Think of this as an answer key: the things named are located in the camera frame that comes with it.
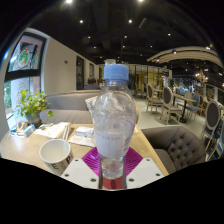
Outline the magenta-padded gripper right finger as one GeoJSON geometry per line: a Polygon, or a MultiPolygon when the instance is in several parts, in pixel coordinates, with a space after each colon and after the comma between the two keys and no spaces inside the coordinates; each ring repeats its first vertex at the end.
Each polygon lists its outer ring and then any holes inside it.
{"type": "Polygon", "coordinates": [[[152,158],[143,158],[132,148],[125,156],[124,172],[128,189],[140,188],[164,177],[152,158]]]}

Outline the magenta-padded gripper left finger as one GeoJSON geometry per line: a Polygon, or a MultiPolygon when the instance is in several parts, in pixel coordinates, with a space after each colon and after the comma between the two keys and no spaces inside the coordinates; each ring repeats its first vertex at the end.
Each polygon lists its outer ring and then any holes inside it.
{"type": "Polygon", "coordinates": [[[82,158],[74,158],[61,177],[84,188],[98,189],[100,158],[97,149],[91,149],[82,158]]]}

